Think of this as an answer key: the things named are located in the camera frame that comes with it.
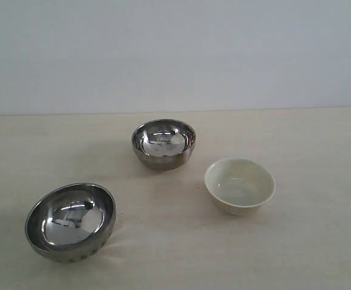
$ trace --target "metal bowl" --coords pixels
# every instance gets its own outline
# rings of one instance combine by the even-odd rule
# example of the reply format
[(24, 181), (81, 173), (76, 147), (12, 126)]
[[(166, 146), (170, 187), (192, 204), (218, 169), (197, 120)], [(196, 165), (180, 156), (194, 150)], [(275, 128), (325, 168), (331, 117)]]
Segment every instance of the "metal bowl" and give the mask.
[(154, 170), (172, 170), (183, 165), (190, 158), (195, 141), (194, 129), (173, 119), (144, 123), (131, 138), (139, 160)]
[(41, 256), (78, 262), (104, 246), (115, 218), (115, 201), (108, 190), (91, 183), (70, 184), (49, 193), (33, 207), (25, 234)]

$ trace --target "white wall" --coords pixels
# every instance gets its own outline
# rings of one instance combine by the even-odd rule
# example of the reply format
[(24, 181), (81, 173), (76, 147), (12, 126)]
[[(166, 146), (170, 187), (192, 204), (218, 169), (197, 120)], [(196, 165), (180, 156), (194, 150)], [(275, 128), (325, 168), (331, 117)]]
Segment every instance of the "white wall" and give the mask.
[(351, 106), (351, 0), (0, 1), (0, 114)]

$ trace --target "cream bowl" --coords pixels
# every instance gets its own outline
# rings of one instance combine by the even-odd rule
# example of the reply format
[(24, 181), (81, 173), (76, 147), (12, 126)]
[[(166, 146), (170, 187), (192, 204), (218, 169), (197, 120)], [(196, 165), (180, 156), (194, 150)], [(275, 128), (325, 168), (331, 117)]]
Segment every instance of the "cream bowl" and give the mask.
[(268, 169), (255, 161), (236, 157), (210, 165), (205, 185), (219, 208), (236, 215), (258, 209), (275, 192), (275, 180)]

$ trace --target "bowl rim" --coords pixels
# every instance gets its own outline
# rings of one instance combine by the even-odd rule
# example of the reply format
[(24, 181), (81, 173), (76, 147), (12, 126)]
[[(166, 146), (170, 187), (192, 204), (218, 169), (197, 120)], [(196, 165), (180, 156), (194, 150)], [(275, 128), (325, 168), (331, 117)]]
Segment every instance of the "bowl rim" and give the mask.
[[(260, 167), (262, 170), (264, 170), (268, 175), (269, 177), (271, 177), (272, 179), (272, 182), (273, 182), (273, 188), (272, 188), (272, 192), (269, 194), (269, 196), (264, 199), (262, 202), (259, 202), (257, 204), (251, 204), (251, 205), (239, 205), (239, 204), (232, 204), (230, 202), (227, 202), (227, 201), (224, 201), (223, 199), (219, 198), (216, 194), (214, 194), (207, 186), (207, 175), (209, 173), (209, 171), (215, 166), (217, 165), (217, 163), (220, 163), (220, 162), (224, 162), (224, 161), (246, 161), (246, 162), (251, 162), (253, 164), (255, 164), (256, 166)], [(225, 157), (225, 158), (221, 158), (221, 159), (218, 159), (216, 161), (214, 161), (213, 163), (211, 163), (206, 171), (205, 171), (205, 175), (204, 175), (204, 183), (205, 183), (205, 187), (207, 189), (207, 191), (209, 192), (210, 195), (212, 195), (212, 197), (214, 197), (217, 201), (223, 203), (223, 204), (226, 204), (230, 207), (234, 207), (234, 208), (256, 208), (256, 207), (259, 207), (263, 204), (265, 204), (266, 202), (268, 202), (269, 200), (272, 199), (272, 197), (274, 196), (275, 194), (275, 191), (276, 191), (276, 181), (275, 181), (275, 178), (274, 176), (272, 175), (272, 173), (263, 165), (261, 165), (260, 163), (258, 163), (257, 161), (254, 161), (252, 159), (249, 159), (249, 158), (241, 158), (241, 157)]]
[[(188, 128), (191, 130), (191, 132), (192, 132), (192, 134), (193, 134), (193, 136), (194, 136), (193, 144), (190, 145), (190, 146), (185, 147), (185, 148), (182, 150), (182, 152), (177, 153), (177, 154), (174, 154), (174, 155), (170, 155), (170, 156), (154, 156), (154, 155), (151, 155), (151, 154), (149, 154), (149, 153), (147, 153), (147, 152), (145, 152), (145, 151), (143, 151), (143, 150), (137, 148), (137, 147), (135, 146), (135, 143), (134, 143), (134, 137), (136, 136), (137, 132), (138, 132), (141, 128), (147, 126), (148, 124), (151, 124), (151, 123), (154, 123), (154, 122), (157, 122), (157, 121), (175, 121), (175, 122), (181, 123), (182, 125), (188, 127)], [(171, 119), (171, 118), (160, 118), (160, 119), (154, 119), (154, 120), (147, 121), (147, 122), (141, 124), (140, 126), (138, 126), (138, 127), (132, 132), (132, 135), (131, 135), (132, 147), (134, 147), (135, 150), (141, 152), (142, 154), (145, 154), (146, 156), (151, 156), (151, 157), (155, 157), (155, 158), (168, 158), (168, 157), (174, 157), (174, 156), (182, 155), (186, 150), (189, 150), (190, 148), (192, 148), (192, 147), (195, 146), (196, 139), (197, 139), (197, 134), (196, 134), (196, 132), (195, 132), (195, 130), (194, 130), (193, 127), (191, 127), (191, 126), (190, 126), (189, 124), (187, 124), (186, 122), (183, 122), (183, 121), (178, 120), (178, 119)]]
[(96, 184), (96, 183), (92, 183), (92, 182), (76, 182), (76, 183), (71, 183), (71, 184), (67, 184), (67, 185), (63, 185), (59, 188), (56, 188), (54, 189), (53, 191), (49, 192), (48, 194), (46, 194), (45, 196), (43, 196), (40, 200), (38, 200), (36, 202), (36, 204), (31, 208), (31, 210), (29, 211), (29, 214), (26, 218), (26, 221), (25, 221), (25, 235), (26, 235), (26, 238), (29, 242), (29, 244), (33, 247), (33, 248), (36, 248), (38, 251), (41, 251), (41, 252), (44, 252), (44, 253), (58, 253), (59, 251), (55, 251), (55, 250), (49, 250), (49, 249), (44, 249), (44, 248), (40, 248), (39, 246), (36, 246), (30, 239), (29, 237), (29, 233), (28, 233), (28, 223), (29, 223), (29, 220), (31, 218), (31, 216), (33, 215), (34, 211), (38, 208), (38, 206), (40, 206), (40, 204), (46, 199), (48, 198), (49, 196), (55, 194), (56, 192), (58, 192), (59, 190), (63, 190), (63, 189), (67, 189), (69, 187), (74, 187), (74, 186), (77, 186), (77, 185), (88, 185), (88, 186), (93, 186), (93, 187), (97, 187), (98, 189), (101, 189), (103, 190), (105, 193), (107, 193), (107, 195), (111, 198), (112, 200), (112, 203), (114, 205), (114, 208), (113, 208), (113, 211), (112, 211), (112, 215), (111, 215), (111, 218), (110, 220), (114, 217), (115, 213), (116, 213), (116, 203), (115, 203), (115, 199), (113, 197), (113, 195), (111, 194), (111, 192), (106, 189), (105, 187), (99, 185), (99, 184)]

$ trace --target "wooden table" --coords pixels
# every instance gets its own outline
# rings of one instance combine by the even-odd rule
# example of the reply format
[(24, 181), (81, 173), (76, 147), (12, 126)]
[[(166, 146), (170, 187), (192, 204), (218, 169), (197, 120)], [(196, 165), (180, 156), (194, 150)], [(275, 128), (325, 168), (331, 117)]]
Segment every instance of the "wooden table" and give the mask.
[[(153, 173), (130, 136), (163, 117), (198, 138), (184, 166)], [(277, 182), (251, 217), (220, 211), (204, 187), (208, 165), (233, 155)], [(43, 259), (27, 214), (82, 181), (114, 195), (114, 234), (82, 263)], [(0, 289), (351, 289), (351, 108), (0, 117)]]

